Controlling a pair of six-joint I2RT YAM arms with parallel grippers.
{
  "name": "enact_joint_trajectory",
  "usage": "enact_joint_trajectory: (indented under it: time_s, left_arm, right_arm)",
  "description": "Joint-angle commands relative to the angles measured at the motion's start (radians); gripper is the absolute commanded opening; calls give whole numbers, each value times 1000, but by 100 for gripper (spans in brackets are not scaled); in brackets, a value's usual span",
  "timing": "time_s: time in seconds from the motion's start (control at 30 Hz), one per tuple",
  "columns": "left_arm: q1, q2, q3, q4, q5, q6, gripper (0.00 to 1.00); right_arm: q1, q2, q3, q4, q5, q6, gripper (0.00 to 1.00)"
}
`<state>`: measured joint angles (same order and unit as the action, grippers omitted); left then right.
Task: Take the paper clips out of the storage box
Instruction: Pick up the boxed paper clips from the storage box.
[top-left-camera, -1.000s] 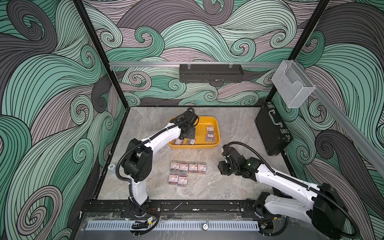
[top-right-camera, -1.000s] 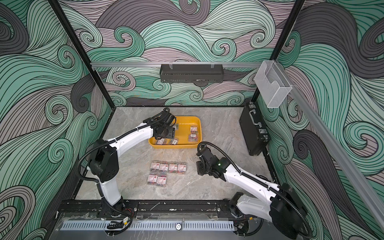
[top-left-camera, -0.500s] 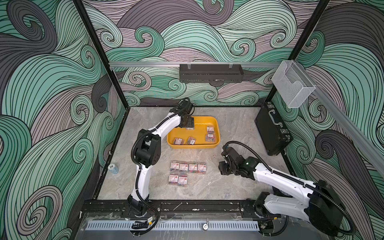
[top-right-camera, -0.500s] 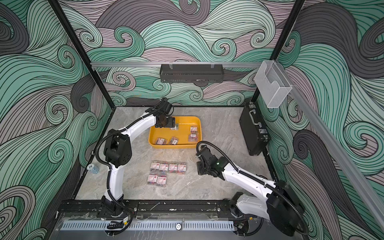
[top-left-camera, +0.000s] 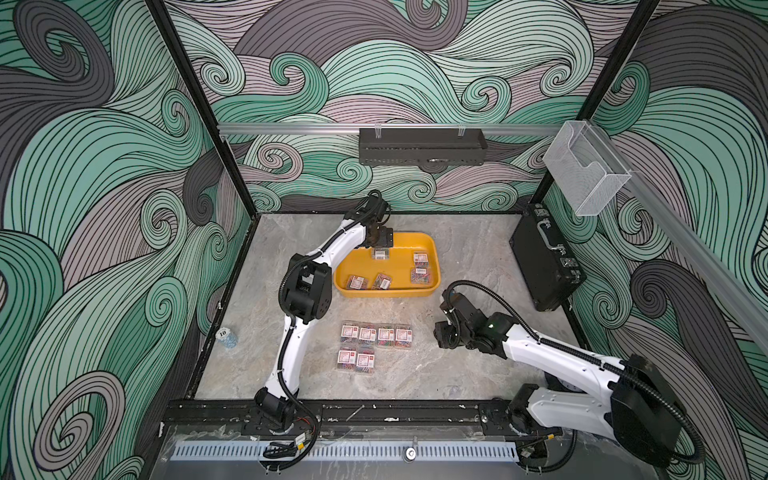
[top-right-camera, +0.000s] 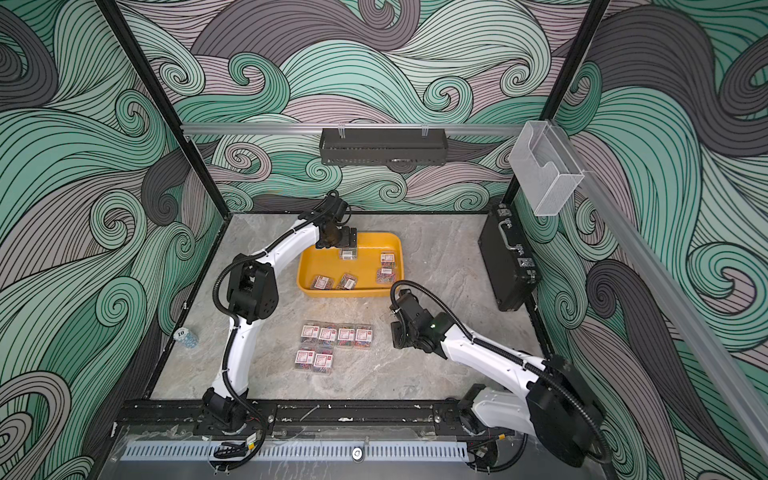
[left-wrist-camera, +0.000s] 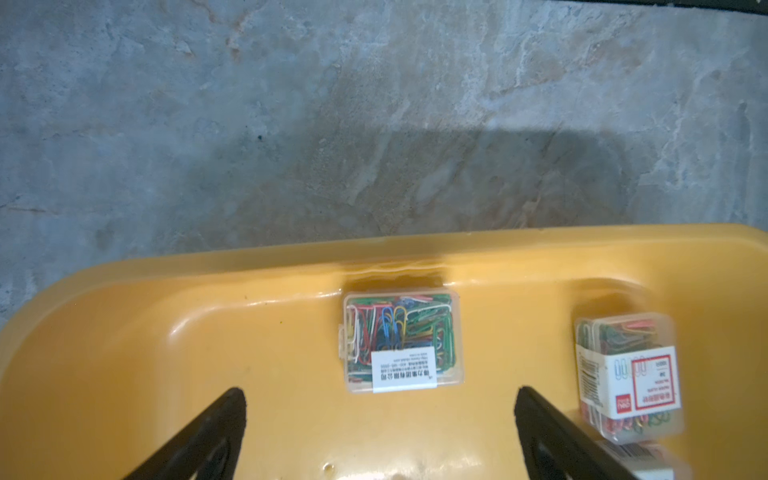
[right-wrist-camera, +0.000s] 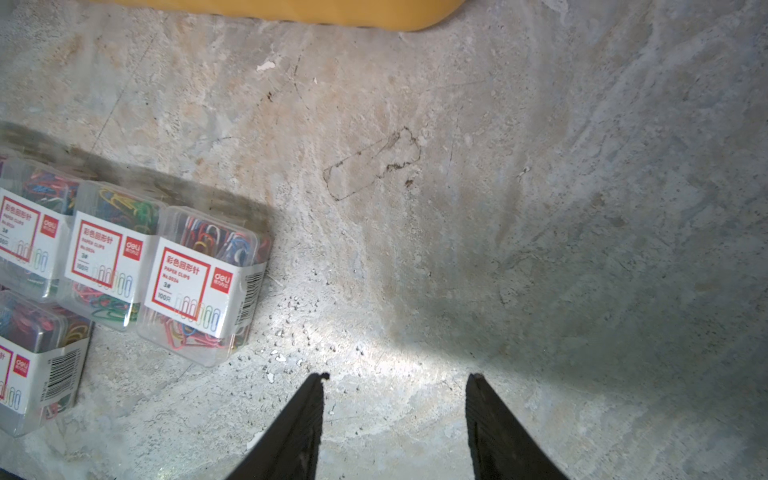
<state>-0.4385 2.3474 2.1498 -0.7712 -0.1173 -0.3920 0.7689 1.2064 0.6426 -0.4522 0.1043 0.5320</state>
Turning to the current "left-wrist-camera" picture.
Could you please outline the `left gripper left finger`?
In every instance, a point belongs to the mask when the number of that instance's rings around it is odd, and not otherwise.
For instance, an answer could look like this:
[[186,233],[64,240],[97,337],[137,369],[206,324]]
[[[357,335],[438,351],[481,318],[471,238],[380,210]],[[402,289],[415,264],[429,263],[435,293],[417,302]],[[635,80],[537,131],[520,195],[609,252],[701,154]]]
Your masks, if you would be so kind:
[[232,387],[127,477],[129,479],[234,478],[246,419],[244,392]]

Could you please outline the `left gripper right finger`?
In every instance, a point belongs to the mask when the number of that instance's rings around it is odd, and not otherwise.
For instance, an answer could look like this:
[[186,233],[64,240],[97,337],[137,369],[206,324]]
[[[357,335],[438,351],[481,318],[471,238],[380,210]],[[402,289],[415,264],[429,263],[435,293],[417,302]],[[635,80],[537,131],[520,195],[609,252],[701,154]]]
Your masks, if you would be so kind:
[[635,478],[532,387],[519,389],[514,415],[531,479]]

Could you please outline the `yellow plastic storage tray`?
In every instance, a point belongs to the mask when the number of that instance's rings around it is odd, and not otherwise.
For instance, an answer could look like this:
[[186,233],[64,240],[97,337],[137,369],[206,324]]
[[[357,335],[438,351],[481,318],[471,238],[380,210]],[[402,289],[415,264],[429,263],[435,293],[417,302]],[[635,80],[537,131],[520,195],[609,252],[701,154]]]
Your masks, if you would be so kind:
[[391,237],[110,263],[1,332],[5,479],[763,479],[767,235]]

